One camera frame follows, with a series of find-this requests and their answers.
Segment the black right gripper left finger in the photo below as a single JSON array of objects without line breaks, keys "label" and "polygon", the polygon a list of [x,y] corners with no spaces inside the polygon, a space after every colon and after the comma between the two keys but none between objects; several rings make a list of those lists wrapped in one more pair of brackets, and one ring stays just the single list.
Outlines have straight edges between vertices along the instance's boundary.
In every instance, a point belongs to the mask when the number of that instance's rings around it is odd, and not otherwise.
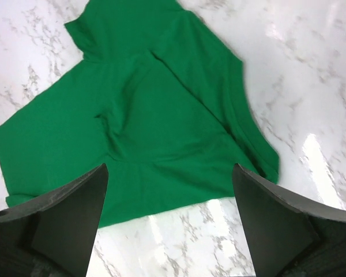
[{"label": "black right gripper left finger", "polygon": [[0,276],[85,276],[104,205],[102,164],[74,181],[0,211]]}]

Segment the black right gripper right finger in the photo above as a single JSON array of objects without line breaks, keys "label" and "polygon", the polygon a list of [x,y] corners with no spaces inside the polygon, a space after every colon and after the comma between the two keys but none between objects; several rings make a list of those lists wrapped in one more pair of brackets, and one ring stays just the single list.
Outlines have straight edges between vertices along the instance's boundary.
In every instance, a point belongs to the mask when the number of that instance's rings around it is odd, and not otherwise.
[{"label": "black right gripper right finger", "polygon": [[346,276],[346,211],[236,164],[236,204],[256,276]]}]

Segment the green t shirt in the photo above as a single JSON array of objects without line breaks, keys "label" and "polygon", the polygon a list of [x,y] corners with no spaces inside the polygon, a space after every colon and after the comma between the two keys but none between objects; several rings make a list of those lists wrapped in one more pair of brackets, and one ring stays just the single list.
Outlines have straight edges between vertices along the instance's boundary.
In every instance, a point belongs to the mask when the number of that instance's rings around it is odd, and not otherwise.
[{"label": "green t shirt", "polygon": [[83,59],[0,126],[8,206],[100,164],[101,226],[234,194],[235,164],[277,182],[242,62],[176,1],[88,2],[65,25]]}]

